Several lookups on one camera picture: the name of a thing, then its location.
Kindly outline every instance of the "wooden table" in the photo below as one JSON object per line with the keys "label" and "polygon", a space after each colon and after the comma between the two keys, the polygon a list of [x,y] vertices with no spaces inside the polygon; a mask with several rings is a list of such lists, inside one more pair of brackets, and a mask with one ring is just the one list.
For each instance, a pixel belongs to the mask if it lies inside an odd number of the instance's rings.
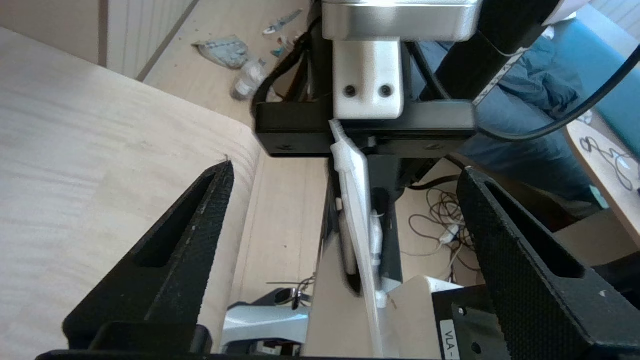
{"label": "wooden table", "polygon": [[0,28],[0,358],[63,319],[203,170],[236,181],[199,322],[219,343],[260,146],[244,124]]}
{"label": "wooden table", "polygon": [[600,190],[614,214],[627,230],[630,237],[640,246],[640,170],[638,162],[634,158],[621,158],[624,164],[619,161],[618,168],[626,178],[629,179],[633,190],[626,189],[616,176],[616,169],[611,165],[615,164],[614,158],[609,158],[609,162],[597,151],[591,152],[583,148],[580,141],[586,141],[587,137],[592,138],[599,148],[605,152],[613,149],[618,154],[630,154],[628,150],[621,148],[607,137],[599,133],[596,129],[574,121],[569,124],[565,131],[568,143],[573,149],[587,175],[594,185]]}

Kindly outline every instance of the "white panel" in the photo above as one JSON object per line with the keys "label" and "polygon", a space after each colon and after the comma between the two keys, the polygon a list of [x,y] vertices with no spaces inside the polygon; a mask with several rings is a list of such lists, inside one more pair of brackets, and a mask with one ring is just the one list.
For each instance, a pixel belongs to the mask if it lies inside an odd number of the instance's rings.
{"label": "white panel", "polygon": [[639,0],[592,0],[591,5],[629,35],[640,40]]}
{"label": "white panel", "polygon": [[638,7],[637,1],[624,1],[617,8],[611,11],[607,17],[613,22],[620,22],[622,18],[626,17],[629,13],[634,11],[634,8]]}
{"label": "white panel", "polygon": [[592,6],[587,5],[578,10],[578,19],[622,57],[627,58],[638,46],[638,40]]}
{"label": "white panel", "polygon": [[109,0],[107,68],[137,77],[193,0]]}
{"label": "white panel", "polygon": [[107,69],[122,74],[124,71],[124,44],[127,38],[127,11],[129,3],[109,1],[107,30]]}
{"label": "white panel", "polygon": [[142,1],[129,0],[127,12],[127,38],[124,49],[124,69],[122,74],[135,78],[136,57],[138,56],[138,38],[140,37],[140,23],[142,22]]}
{"label": "white panel", "polygon": [[154,14],[153,21],[151,22],[151,37],[149,39],[149,48],[147,50],[147,57],[151,58],[156,52],[158,46],[162,42],[161,26],[162,26],[162,10],[164,1],[154,1]]}
{"label": "white panel", "polygon": [[160,30],[160,34],[169,34],[171,31],[171,2],[172,0],[164,0],[163,1],[163,18],[162,18],[162,26]]}
{"label": "white panel", "polygon": [[142,21],[138,34],[138,54],[136,56],[136,76],[149,61],[149,42],[151,38],[151,22],[154,15],[154,0],[142,0]]}

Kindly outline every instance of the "light wooden surface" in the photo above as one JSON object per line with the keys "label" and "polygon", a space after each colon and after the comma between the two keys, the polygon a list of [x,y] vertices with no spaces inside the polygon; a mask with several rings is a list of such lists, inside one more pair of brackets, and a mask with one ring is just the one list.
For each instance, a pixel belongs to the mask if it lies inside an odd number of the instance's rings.
{"label": "light wooden surface", "polygon": [[565,227],[554,236],[589,266],[608,264],[638,251],[638,245],[611,209]]}
{"label": "light wooden surface", "polygon": [[260,152],[251,129],[1,28],[0,79],[0,358],[65,348],[66,315],[230,158],[236,181],[199,319],[218,339]]}
{"label": "light wooden surface", "polygon": [[614,149],[618,154],[628,154],[628,151],[620,148],[592,127],[579,121],[572,122],[564,131],[567,142],[571,145],[576,158],[578,158],[584,170],[600,190],[620,223],[635,243],[640,246],[640,195],[637,192],[637,189],[640,188],[640,172],[637,160],[623,158],[628,168],[619,165],[621,172],[631,181],[633,190],[629,191],[618,180],[616,169],[597,150],[594,149],[592,152],[588,152],[583,149],[580,139],[587,136],[592,137],[600,149],[605,152],[609,152],[609,149]]}
{"label": "light wooden surface", "polygon": [[[229,95],[237,71],[206,60],[191,44],[235,34],[271,70],[276,58],[269,52],[278,47],[278,35],[264,37],[262,30],[298,8],[305,13],[287,25],[285,32],[306,27],[307,0],[200,0],[145,83],[252,126],[248,102]],[[323,159],[260,155],[231,302],[252,302],[282,287],[267,282],[301,281],[314,273],[326,190],[325,163]]]}

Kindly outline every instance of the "black cable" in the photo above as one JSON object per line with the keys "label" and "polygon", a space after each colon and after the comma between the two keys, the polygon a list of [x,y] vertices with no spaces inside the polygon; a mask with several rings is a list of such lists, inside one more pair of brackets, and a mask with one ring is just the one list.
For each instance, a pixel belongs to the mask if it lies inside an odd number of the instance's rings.
{"label": "black cable", "polygon": [[308,62],[308,52],[305,51],[302,55],[302,61],[300,62],[298,71],[296,71],[296,75],[293,81],[291,81],[291,86],[284,97],[284,101],[300,101],[304,96],[305,90],[307,89]]}
{"label": "black cable", "polygon": [[598,101],[602,100],[613,88],[615,88],[622,79],[627,76],[631,70],[633,70],[638,62],[640,61],[640,46],[636,47],[636,50],[629,56],[629,58],[625,61],[624,64],[616,71],[609,80],[607,80],[604,85],[602,85],[598,90],[596,90],[593,95],[586,99],[580,106],[573,109],[569,114],[564,116],[561,120],[553,122],[547,126],[543,126],[537,130],[529,131],[524,134],[509,134],[503,133],[502,131],[487,129],[482,126],[478,126],[478,132],[482,135],[485,135],[494,140],[499,140],[502,142],[524,142],[529,140],[535,140],[537,138],[541,138],[542,136],[549,135],[554,131],[562,129],[564,126],[567,126],[570,122],[579,118],[587,112],[589,109],[594,107]]}
{"label": "black cable", "polygon": [[409,189],[411,190],[428,190],[430,188],[436,187],[438,185],[442,185],[445,183],[452,183],[453,181],[458,181],[458,179],[460,178],[459,175],[449,175],[449,176],[443,176],[443,177],[439,177],[438,179],[432,180],[424,185],[414,185],[414,186],[409,186]]}
{"label": "black cable", "polygon": [[311,41],[311,31],[313,28],[322,22],[322,18],[319,17],[316,20],[313,20],[311,24],[309,24],[309,28],[306,33],[302,34],[298,41],[293,45],[293,50],[291,53],[287,55],[267,76],[267,78],[260,84],[258,90],[255,92],[253,99],[251,101],[251,115],[254,119],[257,118],[258,114],[258,104],[261,102],[267,101],[267,94],[269,93],[269,89],[273,86],[273,83],[280,77],[286,74],[289,70],[291,70],[302,58],[302,54],[310,49],[310,41]]}
{"label": "black cable", "polygon": [[462,161],[454,158],[453,155],[451,154],[445,155],[444,158],[449,160],[449,162],[452,163],[453,165],[456,165],[460,170],[464,170],[467,167],[465,164],[462,163]]}
{"label": "black cable", "polygon": [[420,48],[420,45],[415,42],[405,42],[404,44],[407,50],[409,50],[409,54],[413,56],[413,59],[415,60],[416,65],[418,65],[420,74],[422,74],[422,77],[427,83],[427,86],[430,87],[430,89],[432,89],[433,91],[435,91],[436,96],[439,99],[447,99],[447,100],[451,99],[451,95],[449,95],[449,93],[444,88],[444,86],[442,86],[442,83],[440,82],[440,80],[438,80],[436,75],[431,70],[431,67],[427,62],[427,59],[424,57],[424,53],[422,53],[422,49]]}
{"label": "black cable", "polygon": [[612,147],[609,148],[608,152],[604,151],[600,148],[600,146],[598,145],[598,142],[590,136],[587,136],[585,138],[580,138],[580,146],[582,146],[582,148],[587,152],[592,152],[595,149],[600,154],[600,156],[602,156],[602,158],[609,165],[611,165],[613,169],[615,169],[616,177],[618,177],[618,181],[620,182],[620,185],[622,185],[622,187],[624,187],[630,192],[634,191],[633,183],[620,170],[620,159],[631,159],[631,156],[629,154],[620,154],[618,151],[616,151]]}
{"label": "black cable", "polygon": [[[432,202],[431,201],[431,192],[433,191],[438,191],[440,192],[440,195],[438,196],[438,200],[436,202]],[[437,241],[437,246],[434,250],[432,250],[431,252],[427,253],[427,254],[412,254],[410,252],[405,252],[402,251],[403,254],[409,255],[409,256],[418,256],[418,257],[428,257],[428,256],[433,256],[435,254],[438,254],[440,252],[440,250],[442,250],[445,247],[449,248],[449,252],[450,252],[450,256],[449,256],[449,262],[451,263],[451,265],[453,265],[453,263],[455,261],[459,262],[462,266],[464,266],[465,268],[467,268],[470,271],[473,272],[479,272],[481,271],[481,269],[479,268],[474,268],[472,266],[470,266],[469,264],[467,264],[466,262],[464,262],[464,260],[462,260],[461,256],[460,256],[460,248],[461,247],[466,247],[469,250],[471,250],[472,252],[475,252],[475,249],[473,248],[473,245],[471,244],[471,234],[469,233],[466,224],[464,223],[464,218],[462,215],[462,210],[460,209],[460,205],[458,204],[458,198],[456,196],[456,194],[452,193],[452,192],[446,192],[444,190],[441,190],[439,188],[430,188],[427,190],[426,192],[426,201],[427,201],[427,207],[429,209],[428,211],[428,216],[427,215],[421,215],[421,214],[413,214],[409,217],[409,227],[410,229],[417,235],[420,236],[421,238],[426,238],[426,239],[430,239],[430,240],[435,240]],[[436,224],[436,225],[440,225],[442,226],[446,231],[449,231],[449,226],[453,225],[453,224],[457,224],[459,226],[458,228],[458,232],[455,235],[455,240],[457,240],[459,242],[458,246],[455,247],[453,244],[452,245],[444,245],[442,243],[440,243],[440,238],[436,237],[436,236],[431,236],[431,235],[427,235],[427,234],[422,234],[420,233],[414,226],[412,220],[414,218],[422,218],[424,220],[428,220],[429,222]],[[453,266],[451,266],[451,269],[449,270],[449,278],[453,279],[455,278],[455,271]]]}

